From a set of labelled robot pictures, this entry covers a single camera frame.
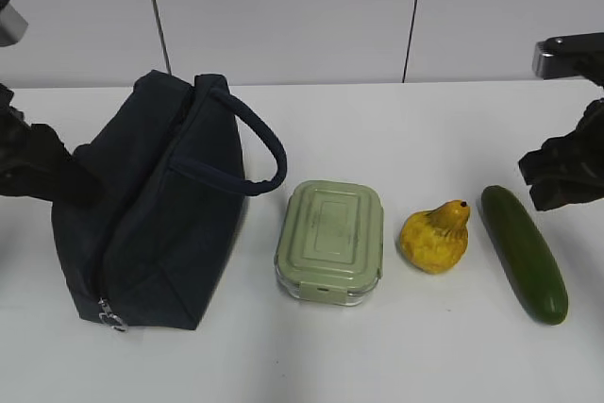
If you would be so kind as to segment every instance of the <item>zipper pull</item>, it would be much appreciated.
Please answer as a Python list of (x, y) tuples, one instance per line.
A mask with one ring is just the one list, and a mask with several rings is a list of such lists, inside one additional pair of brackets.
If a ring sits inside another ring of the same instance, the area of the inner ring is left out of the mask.
[(128, 325), (122, 318), (113, 313), (107, 299), (101, 297), (98, 301), (98, 305), (101, 308), (98, 317), (104, 325), (109, 326), (118, 332), (128, 332)]

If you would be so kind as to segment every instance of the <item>plastic lid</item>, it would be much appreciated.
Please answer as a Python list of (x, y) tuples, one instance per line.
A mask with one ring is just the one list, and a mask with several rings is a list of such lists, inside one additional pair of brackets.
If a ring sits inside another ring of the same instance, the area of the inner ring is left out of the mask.
[(300, 297), (342, 304), (381, 277), (383, 210), (358, 184), (307, 181), (290, 199), (277, 249), (277, 274)]

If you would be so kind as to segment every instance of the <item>green cucumber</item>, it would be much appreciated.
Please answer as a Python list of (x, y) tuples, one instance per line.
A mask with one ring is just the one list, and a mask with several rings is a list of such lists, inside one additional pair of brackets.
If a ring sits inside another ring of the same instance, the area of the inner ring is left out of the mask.
[(558, 325), (568, 313), (568, 294), (539, 229), (505, 188), (489, 186), (481, 202), (483, 222), (518, 300), (536, 320)]

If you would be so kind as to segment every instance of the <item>tabletop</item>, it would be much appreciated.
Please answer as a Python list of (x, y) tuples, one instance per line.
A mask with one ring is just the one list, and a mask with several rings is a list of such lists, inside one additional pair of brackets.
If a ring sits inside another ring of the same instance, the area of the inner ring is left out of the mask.
[[(579, 80), (234, 87), (287, 150), (279, 190), (245, 222), (197, 331), (78, 319), (50, 205), (0, 200), (0, 400), (137, 402), (604, 401), (604, 201), (535, 212), (517, 161), (575, 127), (601, 96)], [(130, 89), (18, 90), (28, 121), (68, 148), (91, 140)], [(274, 172), (241, 127), (248, 176)], [(353, 308), (300, 302), (273, 257), (288, 197), (327, 179), (375, 189), (384, 208), (383, 279)], [(566, 321), (535, 323), (518, 303), (478, 216), (484, 187), (514, 191), (547, 239), (569, 294)], [(469, 246), (430, 276), (398, 254), (415, 211), (473, 209)]]

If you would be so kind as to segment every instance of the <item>bag strap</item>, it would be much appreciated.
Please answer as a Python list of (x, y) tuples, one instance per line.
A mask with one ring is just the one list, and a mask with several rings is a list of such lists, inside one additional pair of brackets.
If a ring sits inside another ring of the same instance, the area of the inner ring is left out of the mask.
[(278, 188), (287, 175), (287, 155), (283, 145), (261, 118), (254, 113), (241, 99), (220, 90), (211, 89), (209, 95), (218, 100), (228, 110), (248, 125), (269, 149), (277, 162), (277, 172), (269, 181), (253, 182), (230, 175), (222, 170), (207, 165), (199, 160), (181, 158), (174, 163), (175, 170), (181, 174), (208, 184), (212, 188), (228, 193), (255, 196), (269, 193)]

